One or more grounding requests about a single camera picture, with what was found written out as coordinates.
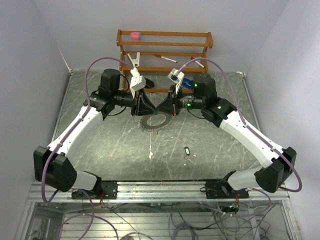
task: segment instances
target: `wooden rack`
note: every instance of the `wooden rack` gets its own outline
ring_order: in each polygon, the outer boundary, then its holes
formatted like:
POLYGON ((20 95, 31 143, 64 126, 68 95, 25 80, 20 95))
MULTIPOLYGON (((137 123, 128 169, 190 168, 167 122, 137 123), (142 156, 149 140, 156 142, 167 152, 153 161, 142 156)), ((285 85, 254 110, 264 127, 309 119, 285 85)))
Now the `wooden rack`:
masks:
MULTIPOLYGON (((155 54, 161 56, 182 56, 182 57, 207 57, 208 48, 213 47, 213 39, 211 32, 173 32, 173 31, 140 31, 141 37, 143 35, 147 36, 181 36, 181 37, 206 37, 205 43, 199 42, 158 42, 158 41, 122 41, 122 35, 130 35, 133 32, 139 31, 122 31, 118 30, 116 36, 116 45, 120 46, 120 59, 125 61, 125 55, 131 54, 134 55, 138 51, 125 51, 125 45, 139 45, 139 46, 175 46, 175 47, 202 47, 202 52, 163 52, 163 51, 140 51, 140 55, 150 55, 154 56, 155 54)), ((208 63, 207 61, 201 60, 201 63, 204 65, 202 67, 186 67, 183 72, 184 73, 205 73, 208 71, 208 63)), ((130 67, 119 64, 119 69, 122 71, 123 75, 126 76, 127 73, 130 72, 130 67)), ((139 72, 165 72, 168 73, 172 70, 172 67, 156 67, 156 66, 139 66, 137 67, 139 72)), ((122 89, 125 89, 125 81, 122 81, 122 89)), ((162 92, 166 93, 168 91, 167 88, 151 88, 145 89, 146 92, 162 92)))

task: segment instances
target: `black bracket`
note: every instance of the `black bracket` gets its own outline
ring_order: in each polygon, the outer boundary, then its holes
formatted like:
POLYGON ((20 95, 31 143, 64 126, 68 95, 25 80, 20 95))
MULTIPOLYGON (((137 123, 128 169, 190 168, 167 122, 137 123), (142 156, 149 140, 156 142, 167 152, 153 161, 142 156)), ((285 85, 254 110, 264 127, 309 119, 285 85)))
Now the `black bracket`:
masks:
POLYGON ((205 192, 206 199, 235 199, 239 194, 240 199, 248 199, 249 193, 246 189, 239 191, 225 191, 225 183, 221 179, 210 179, 205 182, 201 192, 205 192))
POLYGON ((173 116, 178 116, 180 113, 179 98, 182 94, 182 89, 179 89, 178 94, 175 93, 176 86, 171 85, 166 99, 164 99, 155 109, 159 112, 164 112, 173 116))
MULTIPOLYGON (((102 193, 104 193, 103 199, 117 199, 118 184, 116 181, 102 181, 100 193, 96 195, 93 191, 86 191, 92 199, 101 199, 102 193)), ((73 200, 85 200, 88 199, 81 191, 77 190, 71 194, 73 200)))

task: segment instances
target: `floor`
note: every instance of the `floor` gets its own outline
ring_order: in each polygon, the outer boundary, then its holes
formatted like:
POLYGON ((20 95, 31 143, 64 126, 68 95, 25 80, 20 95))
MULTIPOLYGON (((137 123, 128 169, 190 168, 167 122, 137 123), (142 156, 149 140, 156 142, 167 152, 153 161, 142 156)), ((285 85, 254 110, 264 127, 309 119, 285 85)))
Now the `floor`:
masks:
MULTIPOLYGON (((100 84, 101 71, 88 76, 89 91, 100 84)), ((211 72, 216 81, 218 96, 232 103, 230 88, 220 73, 211 72)), ((144 76, 155 87, 168 88, 172 82, 161 73, 144 76)), ((241 75, 228 73, 246 119, 256 126, 253 109, 241 75)), ((75 71, 70 78, 55 137, 72 122, 85 101, 84 71, 75 71)), ((157 106, 166 93, 147 93, 157 106)), ((117 113, 120 107, 112 112, 117 113)), ((199 110, 192 112, 201 117, 199 110)), ((196 180, 222 178, 233 170, 242 171, 259 165, 255 157, 234 137, 204 119, 198 119, 185 109, 159 132, 145 132, 140 127, 141 117, 130 115, 126 109, 117 116, 108 116, 79 148, 73 165, 103 180, 196 180), (185 158, 185 147, 191 155, 185 158)))

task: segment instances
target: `white clip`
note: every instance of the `white clip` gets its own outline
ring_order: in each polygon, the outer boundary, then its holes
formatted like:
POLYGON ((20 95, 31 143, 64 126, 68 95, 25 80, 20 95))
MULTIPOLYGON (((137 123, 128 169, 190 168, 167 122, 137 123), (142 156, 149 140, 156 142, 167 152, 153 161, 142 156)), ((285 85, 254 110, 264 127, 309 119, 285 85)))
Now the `white clip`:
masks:
POLYGON ((132 59, 132 57, 130 56, 130 54, 128 53, 128 57, 130 59, 130 62, 132 63, 133 67, 136 68, 136 67, 139 67, 139 62, 140 62, 140 52, 138 51, 136 53, 136 58, 135 59, 132 59))

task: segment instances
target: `white wall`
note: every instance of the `white wall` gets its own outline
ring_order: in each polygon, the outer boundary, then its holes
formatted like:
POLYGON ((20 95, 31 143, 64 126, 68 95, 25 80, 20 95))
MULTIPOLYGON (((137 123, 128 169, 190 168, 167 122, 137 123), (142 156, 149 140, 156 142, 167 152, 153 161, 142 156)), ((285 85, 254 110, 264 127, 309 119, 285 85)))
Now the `white wall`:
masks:
POLYGON ((0 0, 0 238, 14 239, 69 71, 32 0, 0 0))
MULTIPOLYGON (((118 29, 211 32, 213 57, 226 71, 246 72, 288 0, 35 0, 70 68, 120 56, 118 29)), ((95 69, 117 68, 99 62, 95 69)))
MULTIPOLYGON (((312 227, 320 184, 319 12, 318 0, 290 0, 247 73, 262 131, 297 151, 295 166, 304 187, 290 196, 305 239, 319 238, 312 227)), ((289 184, 296 188, 296 179, 289 184)))

